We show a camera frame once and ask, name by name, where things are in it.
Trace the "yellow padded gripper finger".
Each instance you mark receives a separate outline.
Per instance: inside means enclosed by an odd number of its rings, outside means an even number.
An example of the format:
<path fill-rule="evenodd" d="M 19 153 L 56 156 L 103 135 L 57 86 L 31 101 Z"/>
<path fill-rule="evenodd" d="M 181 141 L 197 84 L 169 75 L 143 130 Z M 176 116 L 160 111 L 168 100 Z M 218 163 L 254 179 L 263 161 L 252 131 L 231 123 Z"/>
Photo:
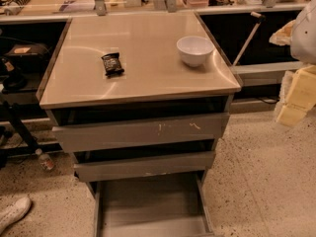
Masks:
<path fill-rule="evenodd" d="M 276 122 L 294 127 L 316 105 L 316 65 L 286 71 L 281 80 Z"/>

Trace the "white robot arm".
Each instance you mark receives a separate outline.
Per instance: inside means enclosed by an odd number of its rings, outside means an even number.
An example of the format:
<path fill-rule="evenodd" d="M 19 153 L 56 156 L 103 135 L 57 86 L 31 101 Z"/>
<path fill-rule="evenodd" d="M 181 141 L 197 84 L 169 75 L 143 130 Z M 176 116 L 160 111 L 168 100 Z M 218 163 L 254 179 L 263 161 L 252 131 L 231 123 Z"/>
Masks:
<path fill-rule="evenodd" d="M 304 63 L 286 71 L 275 108 L 276 122 L 293 127 L 316 105 L 316 0 L 298 14 L 291 31 L 290 54 Z"/>

